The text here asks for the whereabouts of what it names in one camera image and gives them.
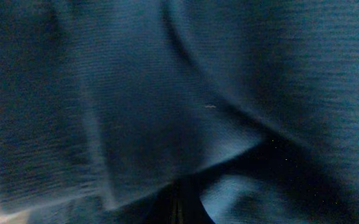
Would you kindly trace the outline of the teal shirt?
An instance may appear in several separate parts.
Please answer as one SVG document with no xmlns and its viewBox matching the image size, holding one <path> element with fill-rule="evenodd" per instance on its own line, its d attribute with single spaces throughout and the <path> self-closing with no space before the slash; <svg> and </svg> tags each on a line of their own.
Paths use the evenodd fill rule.
<svg viewBox="0 0 359 224">
<path fill-rule="evenodd" d="M 359 1 L 0 1 L 0 212 L 359 223 Z"/>
</svg>

